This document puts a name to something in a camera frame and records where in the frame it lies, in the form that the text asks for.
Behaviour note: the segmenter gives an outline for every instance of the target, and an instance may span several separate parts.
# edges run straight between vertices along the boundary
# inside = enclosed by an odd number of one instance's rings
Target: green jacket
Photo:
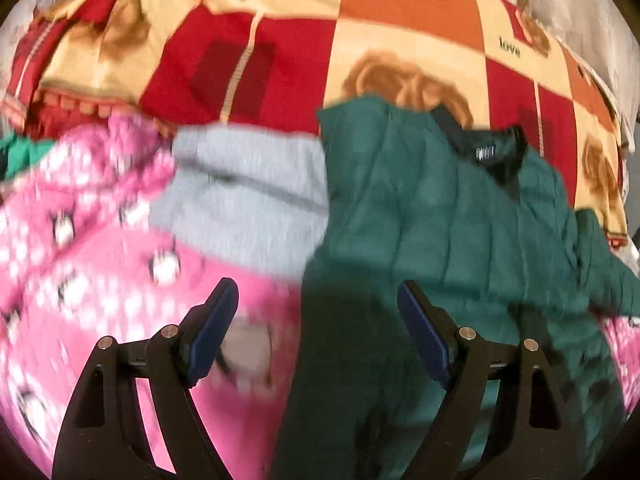
[[[560,175],[514,129],[463,132],[449,121],[446,135],[431,114],[376,97],[319,117],[330,219],[303,280],[298,366],[271,478],[403,473],[444,397],[398,314],[405,279],[487,340],[537,340],[581,461],[593,465],[625,413],[590,304],[640,312],[640,282],[610,254],[593,212],[569,208]],[[496,394],[492,383],[467,464],[482,453]]]
[[[9,180],[49,153],[52,140],[33,142],[10,131],[0,139],[0,180]]]

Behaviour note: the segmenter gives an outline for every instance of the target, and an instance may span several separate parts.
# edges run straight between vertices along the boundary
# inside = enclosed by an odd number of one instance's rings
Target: silver screw
[[[101,337],[100,340],[98,341],[98,348],[100,350],[106,350],[112,345],[112,343],[113,343],[113,338],[109,335],[106,335],[104,337]]]
[[[160,333],[162,334],[162,337],[169,339],[178,333],[178,327],[177,325],[167,325],[160,331]]]
[[[468,326],[463,326],[458,333],[462,339],[467,339],[468,341],[476,338],[476,331]]]
[[[532,352],[535,352],[538,349],[538,343],[535,341],[535,339],[525,339],[524,348]]]

